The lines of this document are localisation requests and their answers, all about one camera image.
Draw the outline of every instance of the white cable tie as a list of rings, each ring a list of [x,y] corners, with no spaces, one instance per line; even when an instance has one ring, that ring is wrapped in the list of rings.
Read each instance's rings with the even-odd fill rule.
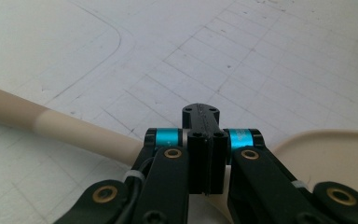
[[[292,184],[295,186],[296,189],[301,189],[301,188],[308,189],[307,184],[302,182],[301,180],[292,181]]]
[[[137,171],[137,170],[129,170],[129,171],[127,171],[126,174],[124,174],[124,176],[123,176],[123,182],[124,182],[124,181],[127,179],[127,177],[129,177],[129,176],[133,176],[133,177],[139,178],[139,179],[142,181],[142,183],[145,182],[145,176],[144,176],[144,174],[142,174],[142,172],[140,172],[140,171]]]

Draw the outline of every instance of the white table surface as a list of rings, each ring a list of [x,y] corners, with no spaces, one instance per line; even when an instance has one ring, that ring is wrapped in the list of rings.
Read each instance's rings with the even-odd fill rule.
[[[358,130],[358,1],[0,0],[0,89],[143,139],[221,110],[269,147]],[[51,223],[129,167],[0,125],[0,223]],[[225,223],[199,196],[189,223]]]

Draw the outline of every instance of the beige object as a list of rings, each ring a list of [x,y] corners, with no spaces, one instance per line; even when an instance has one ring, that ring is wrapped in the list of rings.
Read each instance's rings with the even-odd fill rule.
[[[0,123],[61,140],[74,146],[132,165],[143,143],[42,105],[0,91]],[[358,132],[312,131],[295,135],[272,151],[310,189],[322,181],[336,181],[358,191]],[[230,166],[226,168],[225,192],[207,197],[231,220],[227,209]]]
[[[358,131],[300,133],[272,151],[309,190],[319,182],[334,181],[358,191]]]
[[[143,142],[0,91],[0,123],[132,165]]]

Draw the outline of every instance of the brass screw insert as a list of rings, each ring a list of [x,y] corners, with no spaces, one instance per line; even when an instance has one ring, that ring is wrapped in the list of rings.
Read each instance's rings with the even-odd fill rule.
[[[94,191],[92,200],[96,203],[108,203],[116,198],[117,188],[115,186],[102,186]]]
[[[336,203],[341,203],[347,206],[353,206],[357,204],[356,199],[349,192],[338,188],[328,188],[326,190],[327,195]]]
[[[241,155],[248,160],[257,160],[260,157],[257,152],[249,149],[242,151]]]
[[[176,159],[182,156],[182,152],[176,148],[168,149],[164,152],[165,157],[170,159]]]

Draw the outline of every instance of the blue cylindrical joint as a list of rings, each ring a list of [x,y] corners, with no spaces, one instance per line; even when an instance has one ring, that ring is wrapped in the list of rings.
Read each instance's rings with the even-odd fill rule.
[[[179,129],[158,128],[156,132],[156,150],[159,147],[178,147]]]
[[[252,147],[254,145],[252,133],[249,129],[228,129],[228,132],[231,142],[231,152],[240,147]]]

